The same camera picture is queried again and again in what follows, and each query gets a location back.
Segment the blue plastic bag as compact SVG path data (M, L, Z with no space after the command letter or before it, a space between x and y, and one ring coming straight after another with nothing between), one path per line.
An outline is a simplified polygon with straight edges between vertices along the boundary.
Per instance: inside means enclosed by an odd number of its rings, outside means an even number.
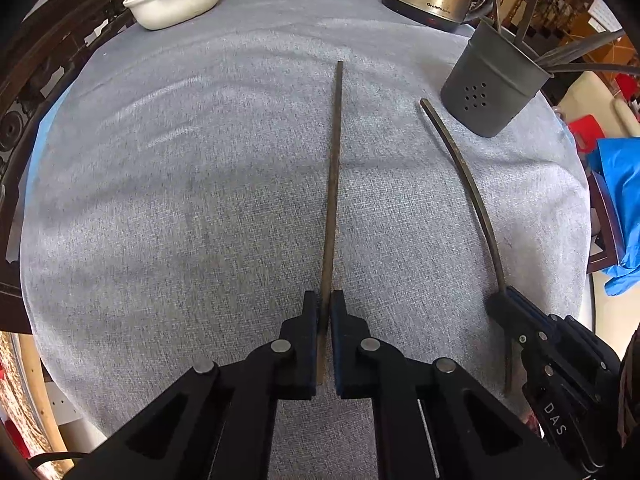
M639 139L597 140L588 160L591 170L604 177L620 224L624 253L619 263L603 270L605 293L620 296L639 281Z

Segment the grey perforated utensil holder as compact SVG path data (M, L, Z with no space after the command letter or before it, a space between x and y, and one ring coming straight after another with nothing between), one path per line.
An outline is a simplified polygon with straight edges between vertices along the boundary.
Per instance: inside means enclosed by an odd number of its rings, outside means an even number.
M514 39L483 18L440 90L447 112L478 136L496 136L552 77Z

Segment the grey table cloth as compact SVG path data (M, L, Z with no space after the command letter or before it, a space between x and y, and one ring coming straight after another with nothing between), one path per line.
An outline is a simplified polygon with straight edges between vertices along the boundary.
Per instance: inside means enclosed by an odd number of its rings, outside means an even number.
M336 72L347 309L525 418L484 236L420 107L465 45L380 0L221 0L100 47L38 136L20 255L41 359L85 418L111 436L195 360L273 340L318 287Z

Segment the red plastic child chair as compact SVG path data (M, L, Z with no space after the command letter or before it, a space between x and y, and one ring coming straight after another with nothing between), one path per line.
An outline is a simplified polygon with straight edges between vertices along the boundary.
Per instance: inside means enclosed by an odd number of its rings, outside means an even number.
M597 119L591 114L573 120L567 127L579 154L590 154L597 148L598 141L605 138Z

